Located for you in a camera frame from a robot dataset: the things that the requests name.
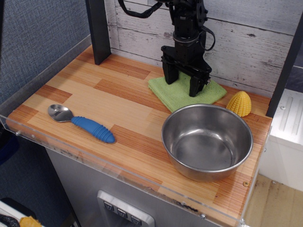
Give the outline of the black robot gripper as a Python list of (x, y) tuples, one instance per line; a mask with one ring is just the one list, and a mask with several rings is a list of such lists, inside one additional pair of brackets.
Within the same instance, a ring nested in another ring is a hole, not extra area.
[(212, 68), (203, 58), (204, 49), (198, 41), (193, 44), (175, 43), (175, 46), (162, 46), (162, 68), (168, 85), (174, 83), (179, 72), (191, 77), (189, 96), (195, 97), (203, 90)]

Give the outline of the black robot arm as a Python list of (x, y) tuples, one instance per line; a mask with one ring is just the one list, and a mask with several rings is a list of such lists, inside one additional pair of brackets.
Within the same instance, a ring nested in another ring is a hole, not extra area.
[(208, 11), (202, 0), (172, 0), (166, 2), (174, 26), (174, 46), (163, 46), (161, 58), (167, 84), (172, 84), (183, 72), (190, 76), (189, 95), (195, 97), (208, 84), (212, 68), (203, 56), (206, 34), (213, 32), (204, 26)]

